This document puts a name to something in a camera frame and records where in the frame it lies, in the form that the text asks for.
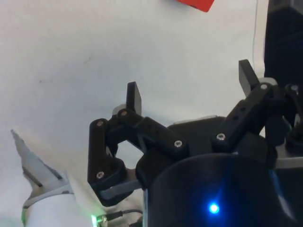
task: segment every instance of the red object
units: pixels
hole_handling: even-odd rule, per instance
[[[197,8],[203,12],[208,12],[214,0],[178,0],[181,3]]]

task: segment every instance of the wire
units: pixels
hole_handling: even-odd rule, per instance
[[[130,209],[130,210],[123,210],[123,211],[117,211],[114,213],[106,214],[107,221],[114,220],[116,218],[122,217],[124,214],[130,214],[130,213],[140,213],[143,214],[142,210],[138,209]]]
[[[143,214],[142,210],[139,209],[130,209],[130,210],[124,210],[122,211],[123,214],[129,214],[129,213],[139,213],[139,214]]]

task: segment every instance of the white table surface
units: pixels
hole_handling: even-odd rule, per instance
[[[174,0],[1,0],[0,128],[86,185],[89,124],[125,102],[128,82],[164,125],[227,115],[244,98],[238,60],[264,72],[267,4],[215,0],[204,13]],[[124,143],[118,156],[135,167],[141,153]]]

